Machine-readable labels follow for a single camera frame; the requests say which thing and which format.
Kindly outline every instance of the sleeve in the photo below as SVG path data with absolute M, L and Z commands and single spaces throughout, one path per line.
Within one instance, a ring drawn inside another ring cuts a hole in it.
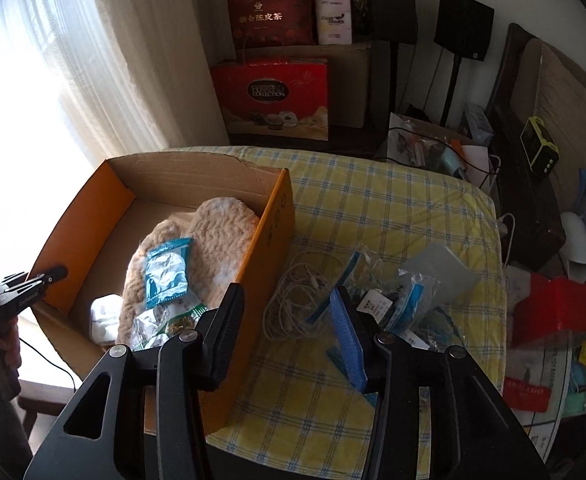
M 21 479 L 32 457 L 16 410 L 0 395 L 0 465 L 12 478 Z

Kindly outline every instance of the yellow checkered tablecloth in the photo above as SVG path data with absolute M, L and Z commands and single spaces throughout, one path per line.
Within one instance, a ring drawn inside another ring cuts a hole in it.
M 359 158 L 247 147 L 193 150 L 289 168 L 295 201 L 289 258 L 312 249 L 346 261 L 360 241 L 401 264 L 433 242 L 451 248 L 481 275 L 469 305 L 452 309 L 451 316 L 474 359 L 502 387 L 506 292 L 494 205 L 484 193 L 451 177 Z M 334 343 L 329 336 L 261 340 L 228 426 L 208 442 L 275 468 L 359 479 L 374 409 L 326 357 Z M 429 474 L 425 415 L 420 413 L 418 478 Z

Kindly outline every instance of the red gift bag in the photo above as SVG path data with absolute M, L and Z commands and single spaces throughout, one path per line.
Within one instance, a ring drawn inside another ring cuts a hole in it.
M 236 48 L 313 45 L 315 0 L 228 0 Z

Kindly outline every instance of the orange cardboard box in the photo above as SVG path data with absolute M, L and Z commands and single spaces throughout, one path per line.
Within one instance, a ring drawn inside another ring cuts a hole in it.
M 68 276 L 49 287 L 33 312 L 56 351 L 85 378 L 104 354 L 88 336 L 92 301 L 122 293 L 131 256 L 158 222 L 219 196 L 242 200 L 260 222 L 236 279 L 245 306 L 228 377 L 216 392 L 199 396 L 207 434 L 226 423 L 291 243 L 295 214 L 288 170 L 203 152 L 106 160 L 68 206 L 31 272 L 67 266 Z M 153 422 L 147 424 L 150 432 Z

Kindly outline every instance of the white tissue package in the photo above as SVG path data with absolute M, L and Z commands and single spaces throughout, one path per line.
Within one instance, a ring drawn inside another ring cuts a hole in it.
M 320 45 L 350 45 L 351 0 L 315 0 L 317 41 Z
M 115 343 L 120 325 L 122 297 L 109 294 L 91 304 L 91 339 L 98 345 Z

